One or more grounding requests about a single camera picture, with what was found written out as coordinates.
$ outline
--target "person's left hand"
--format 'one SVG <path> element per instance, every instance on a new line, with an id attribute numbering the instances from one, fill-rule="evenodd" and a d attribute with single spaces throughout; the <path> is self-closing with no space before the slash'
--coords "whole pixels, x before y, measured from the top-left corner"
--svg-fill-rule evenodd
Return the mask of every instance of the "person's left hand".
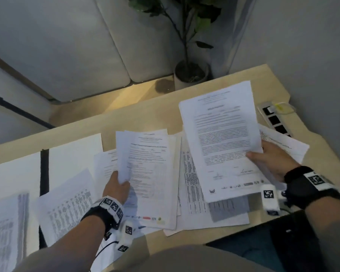
<path id="1" fill-rule="evenodd" d="M 103 190 L 103 196 L 111 196 L 117 199 L 122 205 L 128 198 L 130 191 L 130 183 L 128 181 L 119 184 L 118 183 L 118 171 L 114 171 L 109 179 L 106 187 Z"/>

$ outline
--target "potted plant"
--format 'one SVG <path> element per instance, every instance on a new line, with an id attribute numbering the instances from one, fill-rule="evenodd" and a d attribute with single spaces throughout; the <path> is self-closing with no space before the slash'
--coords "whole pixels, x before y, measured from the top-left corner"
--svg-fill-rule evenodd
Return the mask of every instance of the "potted plant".
<path id="1" fill-rule="evenodd" d="M 209 27 L 218 18 L 222 9 L 214 6 L 218 0 L 174 1 L 180 9 L 181 27 L 177 27 L 161 0 L 129 0 L 129 6 L 137 11 L 148 13 L 150 17 L 162 15 L 170 20 L 184 48 L 184 59 L 177 63 L 174 70 L 175 89 L 179 90 L 207 80 L 209 65 L 189 58 L 189 44 L 195 43 L 203 49 L 213 48 L 205 42 L 194 40 L 194 36 Z"/>

